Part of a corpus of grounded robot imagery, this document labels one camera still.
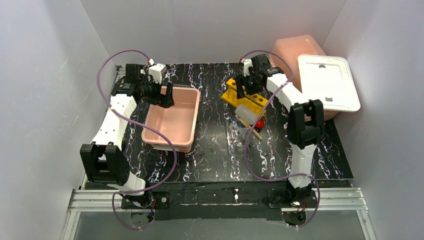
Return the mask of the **white plastic bottle red cap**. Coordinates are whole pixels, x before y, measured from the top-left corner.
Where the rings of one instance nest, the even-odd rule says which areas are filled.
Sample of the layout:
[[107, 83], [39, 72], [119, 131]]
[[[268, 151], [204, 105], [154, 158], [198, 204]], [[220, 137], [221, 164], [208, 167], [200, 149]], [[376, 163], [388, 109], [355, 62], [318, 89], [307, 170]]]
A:
[[243, 104], [240, 104], [235, 109], [235, 115], [244, 122], [246, 122], [249, 126], [253, 126], [255, 124], [256, 129], [261, 130], [265, 126], [265, 115], [263, 114], [258, 120], [258, 122], [256, 122], [258, 115]]

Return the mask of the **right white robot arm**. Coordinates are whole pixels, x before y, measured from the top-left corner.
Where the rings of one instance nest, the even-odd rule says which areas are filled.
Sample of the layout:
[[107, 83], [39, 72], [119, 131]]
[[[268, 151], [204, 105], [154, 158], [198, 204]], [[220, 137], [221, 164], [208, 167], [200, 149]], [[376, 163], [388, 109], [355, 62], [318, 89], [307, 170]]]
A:
[[291, 168], [281, 199], [295, 202], [312, 193], [313, 156], [325, 132], [324, 106], [319, 99], [309, 99], [279, 67], [273, 67], [267, 52], [252, 58], [240, 58], [243, 73], [235, 78], [237, 98], [268, 90], [288, 111], [286, 133], [291, 144]]

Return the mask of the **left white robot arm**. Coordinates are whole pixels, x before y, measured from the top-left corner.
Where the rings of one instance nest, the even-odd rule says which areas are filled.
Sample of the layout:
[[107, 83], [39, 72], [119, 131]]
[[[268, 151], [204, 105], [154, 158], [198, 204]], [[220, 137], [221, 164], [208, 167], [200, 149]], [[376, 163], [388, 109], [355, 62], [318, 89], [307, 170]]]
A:
[[147, 70], [140, 64], [126, 64], [125, 75], [111, 91], [111, 105], [115, 110], [108, 109], [91, 143], [83, 144], [80, 148], [81, 160], [90, 182], [128, 192], [131, 196], [144, 194], [142, 190], [146, 182], [131, 172], [123, 153], [123, 139], [127, 119], [139, 101], [165, 109], [174, 106], [173, 84], [168, 83], [166, 92], [161, 92], [166, 72], [166, 65], [161, 63], [155, 63]]

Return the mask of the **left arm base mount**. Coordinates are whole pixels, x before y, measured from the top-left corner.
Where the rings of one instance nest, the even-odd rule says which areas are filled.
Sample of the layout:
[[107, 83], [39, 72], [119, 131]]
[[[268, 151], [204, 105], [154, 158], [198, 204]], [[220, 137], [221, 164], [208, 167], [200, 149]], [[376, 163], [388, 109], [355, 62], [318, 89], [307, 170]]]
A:
[[167, 191], [148, 191], [141, 195], [120, 194], [121, 209], [131, 210], [131, 219], [135, 217], [137, 223], [132, 223], [134, 227], [142, 228], [139, 215], [145, 215], [146, 226], [155, 220], [156, 210], [167, 210], [170, 207], [171, 195]]

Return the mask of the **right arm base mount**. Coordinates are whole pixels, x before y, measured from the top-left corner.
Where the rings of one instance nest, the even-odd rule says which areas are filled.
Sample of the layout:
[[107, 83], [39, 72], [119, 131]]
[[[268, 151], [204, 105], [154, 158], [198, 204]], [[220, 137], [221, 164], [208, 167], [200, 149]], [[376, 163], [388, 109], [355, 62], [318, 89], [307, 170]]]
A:
[[288, 190], [278, 189], [267, 191], [264, 203], [270, 209], [280, 209], [286, 225], [300, 228], [315, 216], [320, 200], [314, 190], [306, 195], [292, 196]]

